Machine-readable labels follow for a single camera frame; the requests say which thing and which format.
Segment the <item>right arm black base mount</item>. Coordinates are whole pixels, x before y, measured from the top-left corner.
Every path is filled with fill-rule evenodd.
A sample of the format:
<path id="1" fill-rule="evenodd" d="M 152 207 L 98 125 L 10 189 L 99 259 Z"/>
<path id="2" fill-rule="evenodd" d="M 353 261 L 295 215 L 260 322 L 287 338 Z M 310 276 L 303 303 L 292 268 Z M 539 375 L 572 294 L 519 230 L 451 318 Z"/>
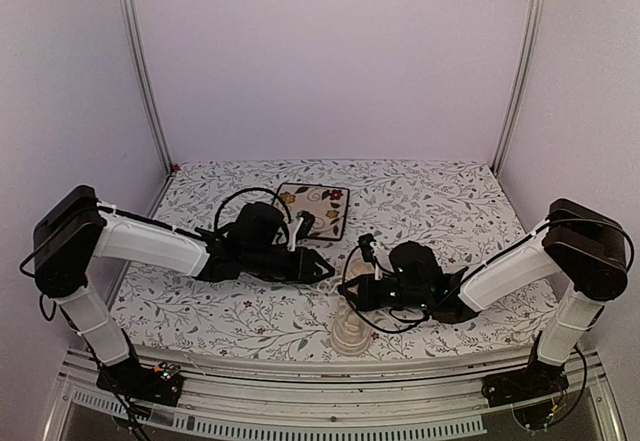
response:
<path id="1" fill-rule="evenodd" d="M 531 348 L 525 367 L 488 375 L 482 379 L 481 394 L 490 407 L 560 393 L 569 387 L 564 365 L 550 365 L 538 359 L 540 339 L 541 333 Z"/>

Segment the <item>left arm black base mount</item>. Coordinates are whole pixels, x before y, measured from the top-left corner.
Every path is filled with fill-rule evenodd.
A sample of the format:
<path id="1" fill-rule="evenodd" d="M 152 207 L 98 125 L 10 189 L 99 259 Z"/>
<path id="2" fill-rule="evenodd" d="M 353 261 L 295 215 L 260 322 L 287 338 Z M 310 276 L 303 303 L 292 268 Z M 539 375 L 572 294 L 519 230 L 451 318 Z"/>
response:
<path id="1" fill-rule="evenodd" d="M 144 367 L 136 354 L 112 366 L 102 365 L 96 382 L 104 391 L 170 407 L 178 405 L 183 384 L 180 365 L 163 361 Z"/>

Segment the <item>white shoelace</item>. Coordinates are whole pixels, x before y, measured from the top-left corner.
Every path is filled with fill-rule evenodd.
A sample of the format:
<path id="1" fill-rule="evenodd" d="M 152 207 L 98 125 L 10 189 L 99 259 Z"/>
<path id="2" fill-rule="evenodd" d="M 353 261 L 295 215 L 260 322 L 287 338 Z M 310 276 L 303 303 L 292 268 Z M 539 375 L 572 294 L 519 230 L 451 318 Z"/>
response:
<path id="1" fill-rule="evenodd" d="M 339 295 L 341 282 L 338 280 L 323 280 L 317 283 L 314 290 L 319 295 L 335 296 Z"/>

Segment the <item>white lace sneaker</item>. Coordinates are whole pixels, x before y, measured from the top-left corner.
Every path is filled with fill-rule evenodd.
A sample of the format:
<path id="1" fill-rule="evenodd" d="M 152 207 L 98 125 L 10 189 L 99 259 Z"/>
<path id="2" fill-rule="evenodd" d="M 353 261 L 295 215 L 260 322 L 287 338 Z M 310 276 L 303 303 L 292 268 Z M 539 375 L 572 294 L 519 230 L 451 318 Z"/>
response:
<path id="1" fill-rule="evenodd" d="M 363 356 L 370 348 L 373 329 L 367 325 L 340 295 L 331 326 L 330 342 L 340 356 Z"/>

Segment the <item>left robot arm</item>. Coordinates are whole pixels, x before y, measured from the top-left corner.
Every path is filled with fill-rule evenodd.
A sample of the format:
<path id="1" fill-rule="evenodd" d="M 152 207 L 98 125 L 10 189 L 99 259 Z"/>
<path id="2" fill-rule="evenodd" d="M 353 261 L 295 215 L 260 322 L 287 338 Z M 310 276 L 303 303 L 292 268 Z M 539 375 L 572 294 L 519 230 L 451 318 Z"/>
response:
<path id="1" fill-rule="evenodd" d="M 313 285 L 335 269 L 318 251 L 301 245 L 311 215 L 293 215 L 276 197 L 249 202 L 236 217 L 189 231 L 118 208 L 79 185 L 33 231 L 31 252 L 19 271 L 34 281 L 42 297 L 55 303 L 93 349 L 111 380 L 128 395 L 148 387 L 148 373 L 112 318 L 106 286 L 92 277 L 102 268 L 138 263 L 189 278 L 217 283 L 247 274 L 265 282 Z"/>

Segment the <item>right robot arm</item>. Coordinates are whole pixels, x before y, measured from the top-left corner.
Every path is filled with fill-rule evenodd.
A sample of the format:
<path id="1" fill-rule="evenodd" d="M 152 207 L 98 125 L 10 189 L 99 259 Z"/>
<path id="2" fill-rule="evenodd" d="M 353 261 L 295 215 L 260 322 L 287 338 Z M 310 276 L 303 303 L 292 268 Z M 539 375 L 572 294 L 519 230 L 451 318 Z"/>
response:
<path id="1" fill-rule="evenodd" d="M 356 247 L 373 272 L 341 280 L 338 292 L 358 317 L 379 309 L 415 309 L 406 331 L 433 320 L 459 324 L 476 318 L 496 302 L 526 286 L 552 278 L 566 281 L 553 318 L 538 335 L 534 361 L 517 376 L 517 388 L 537 397 L 552 385 L 563 365 L 605 305 L 628 286 L 635 260 L 630 235 L 616 221 L 565 198 L 523 238 L 474 269 L 445 272 L 431 248 L 407 241 L 388 254 L 383 269 L 371 235 Z"/>

